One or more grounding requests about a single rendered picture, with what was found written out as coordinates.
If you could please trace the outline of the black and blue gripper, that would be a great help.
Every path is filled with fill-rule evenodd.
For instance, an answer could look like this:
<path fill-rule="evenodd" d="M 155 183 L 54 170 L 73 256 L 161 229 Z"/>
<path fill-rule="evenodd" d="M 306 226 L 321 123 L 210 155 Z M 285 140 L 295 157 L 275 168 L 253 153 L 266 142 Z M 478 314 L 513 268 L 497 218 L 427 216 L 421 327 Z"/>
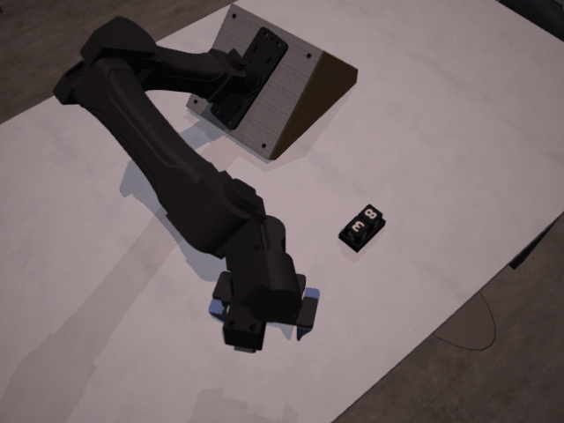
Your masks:
<path fill-rule="evenodd" d="M 218 282 L 212 293 L 212 300 L 209 306 L 209 314 L 218 318 L 222 322 L 226 319 L 227 308 L 230 307 L 233 299 L 230 284 L 231 274 L 232 272 L 230 271 L 222 271 L 220 273 Z M 296 273 L 296 276 L 302 298 L 306 286 L 306 276 L 298 273 Z M 319 295 L 320 291 L 318 289 L 306 287 L 304 297 L 302 299 L 303 304 L 301 311 L 291 319 L 281 322 L 283 324 L 297 326 L 297 341 L 300 341 L 302 336 L 313 329 Z"/>

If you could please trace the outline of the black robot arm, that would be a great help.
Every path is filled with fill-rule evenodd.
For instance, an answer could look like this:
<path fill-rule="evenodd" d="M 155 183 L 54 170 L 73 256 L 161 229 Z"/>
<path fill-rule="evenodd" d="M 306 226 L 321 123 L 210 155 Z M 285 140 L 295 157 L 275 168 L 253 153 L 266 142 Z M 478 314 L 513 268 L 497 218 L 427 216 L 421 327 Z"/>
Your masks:
<path fill-rule="evenodd" d="M 80 50 L 83 60 L 63 74 L 53 94 L 62 105 L 79 104 L 108 129 L 191 247 L 226 257 L 233 299 L 223 324 L 225 345 L 262 351 L 266 323 L 290 319 L 302 307 L 286 227 L 266 215 L 256 189 L 195 152 L 145 92 L 193 93 L 218 103 L 211 113 L 236 130 L 288 44 L 261 27 L 243 57 L 234 48 L 193 54 L 157 46 L 141 26 L 115 17 L 93 31 Z"/>

